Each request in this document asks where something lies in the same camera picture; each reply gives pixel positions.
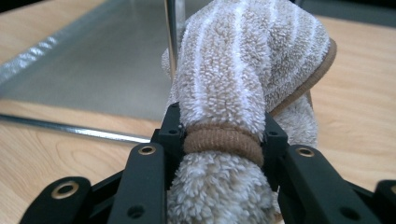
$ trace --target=brown towel trim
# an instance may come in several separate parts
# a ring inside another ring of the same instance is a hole
[[[208,150],[236,154],[259,167],[264,164],[259,138],[231,124],[208,123],[187,128],[184,151],[193,153]]]
[[[271,116],[277,115],[280,111],[290,105],[292,102],[297,100],[299,97],[304,95],[307,91],[309,91],[315,84],[317,84],[321,78],[326,74],[329,70],[330,66],[334,62],[335,55],[337,53],[337,44],[334,40],[330,38],[330,47],[327,52],[323,62],[320,66],[315,70],[315,72],[301,85],[297,88],[297,90],[286,97],[279,105],[277,105],[271,112]]]

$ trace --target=wooden table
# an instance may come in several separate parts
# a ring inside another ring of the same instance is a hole
[[[54,0],[0,15],[0,63],[104,0]],[[320,18],[338,44],[329,73],[312,90],[318,148],[347,180],[373,190],[396,179],[396,30]],[[123,118],[0,95],[0,113],[150,136],[159,121]],[[69,175],[93,184],[123,169],[133,145],[0,123],[0,223],[16,223],[37,194]]]

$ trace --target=towel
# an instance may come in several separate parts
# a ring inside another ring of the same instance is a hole
[[[187,155],[169,221],[273,223],[279,211],[261,171],[265,111],[290,144],[315,147],[307,92],[331,66],[335,42],[287,0],[214,0],[186,21],[179,45],[168,104],[179,102]]]

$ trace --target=terry cloth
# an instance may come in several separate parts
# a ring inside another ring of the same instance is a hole
[[[238,150],[219,146],[219,135],[201,127],[226,124],[232,131],[221,136],[236,136],[238,129],[244,130],[238,139],[251,133],[261,141],[264,112],[275,115],[305,94],[327,72],[335,52],[323,25],[287,0],[211,2],[186,22],[169,99],[180,104],[185,151],[219,150],[261,166],[256,141]],[[197,135],[212,145],[190,147]]]

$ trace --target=brass grommet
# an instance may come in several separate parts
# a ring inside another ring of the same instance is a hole
[[[296,151],[300,156],[304,156],[304,157],[314,157],[315,156],[315,153],[311,149],[306,148],[306,147],[299,147],[299,148],[297,148]]]
[[[139,154],[147,156],[153,154],[156,150],[155,147],[142,147],[139,149]]]
[[[73,180],[70,180],[58,185],[58,187],[56,187],[52,191],[50,196],[53,199],[64,199],[72,196],[74,193],[77,192],[77,190],[78,190],[78,183]]]
[[[396,185],[393,185],[392,187],[390,187],[390,190],[392,190],[392,192],[394,194],[396,194]]]

